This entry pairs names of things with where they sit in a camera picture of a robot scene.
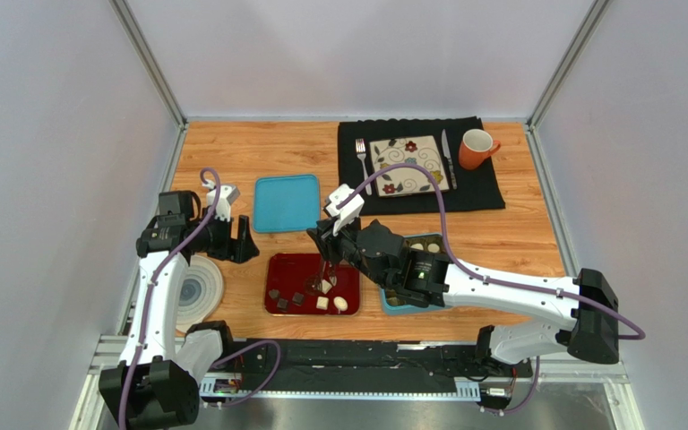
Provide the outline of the white egg-shaped chocolate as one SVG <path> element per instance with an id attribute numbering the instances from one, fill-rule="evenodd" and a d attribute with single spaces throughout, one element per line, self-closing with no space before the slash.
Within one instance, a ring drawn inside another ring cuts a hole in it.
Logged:
<path id="1" fill-rule="evenodd" d="M 333 299 L 333 304 L 340 312 L 346 312 L 348 310 L 348 301 L 344 297 L 335 297 Z"/>

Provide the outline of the white rectangular chocolate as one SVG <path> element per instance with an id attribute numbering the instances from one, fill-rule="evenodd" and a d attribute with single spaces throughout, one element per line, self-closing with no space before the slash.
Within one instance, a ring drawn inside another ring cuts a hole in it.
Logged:
<path id="1" fill-rule="evenodd" d="M 323 279 L 319 287 L 320 292 L 324 295 L 327 295 L 331 291 L 331 289 L 332 284 L 328 280 Z"/>

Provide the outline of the dark striped square chocolate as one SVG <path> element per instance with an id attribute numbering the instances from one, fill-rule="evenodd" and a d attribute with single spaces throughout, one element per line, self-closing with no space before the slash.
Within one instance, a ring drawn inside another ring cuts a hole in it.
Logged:
<path id="1" fill-rule="evenodd" d="M 295 305 L 302 305 L 305 300 L 305 295 L 302 293 L 295 293 L 294 296 L 292 297 L 292 303 Z"/>

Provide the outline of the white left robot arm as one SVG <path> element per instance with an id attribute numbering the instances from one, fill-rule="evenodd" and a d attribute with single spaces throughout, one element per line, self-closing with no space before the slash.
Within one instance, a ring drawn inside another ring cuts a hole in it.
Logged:
<path id="1" fill-rule="evenodd" d="M 199 384 L 232 336 L 225 322 L 200 322 L 176 349 L 179 298 L 196 254 L 233 263 L 258 256 L 249 218 L 231 235 L 231 205 L 239 191 L 216 185 L 208 207 L 193 192 L 159 195 L 159 212 L 135 244 L 138 297 L 125 348 L 115 367 L 99 378 L 99 392 L 122 429 L 165 429 L 195 422 L 202 403 Z"/>

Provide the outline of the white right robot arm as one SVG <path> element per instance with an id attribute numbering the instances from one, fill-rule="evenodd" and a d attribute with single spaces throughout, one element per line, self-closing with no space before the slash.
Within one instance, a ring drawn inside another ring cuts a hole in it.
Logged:
<path id="1" fill-rule="evenodd" d="M 539 278 L 489 270 L 449 252 L 409 246 L 379 221 L 342 229 L 332 219 L 306 231 L 321 257 L 346 262 L 406 305 L 484 307 L 524 315 L 528 322 L 489 325 L 477 336 L 477 356 L 507 365 L 566 352 L 585 362 L 613 365 L 620 358 L 619 300 L 601 271 L 582 269 L 575 278 Z"/>

